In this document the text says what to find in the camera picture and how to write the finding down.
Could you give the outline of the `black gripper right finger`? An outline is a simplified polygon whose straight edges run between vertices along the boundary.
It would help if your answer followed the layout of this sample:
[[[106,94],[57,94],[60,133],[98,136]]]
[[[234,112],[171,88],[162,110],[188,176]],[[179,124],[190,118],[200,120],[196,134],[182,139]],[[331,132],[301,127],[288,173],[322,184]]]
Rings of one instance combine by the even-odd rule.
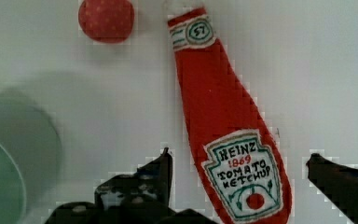
[[[306,162],[308,180],[349,220],[358,224],[358,169],[312,153]]]

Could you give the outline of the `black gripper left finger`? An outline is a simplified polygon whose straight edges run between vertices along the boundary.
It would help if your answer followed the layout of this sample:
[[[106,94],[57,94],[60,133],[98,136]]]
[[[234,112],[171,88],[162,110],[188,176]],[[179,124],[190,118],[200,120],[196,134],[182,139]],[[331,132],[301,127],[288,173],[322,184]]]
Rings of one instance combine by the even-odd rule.
[[[64,203],[45,224],[217,224],[193,209],[169,207],[172,155],[161,155],[132,175],[116,175],[94,191],[94,201]]]

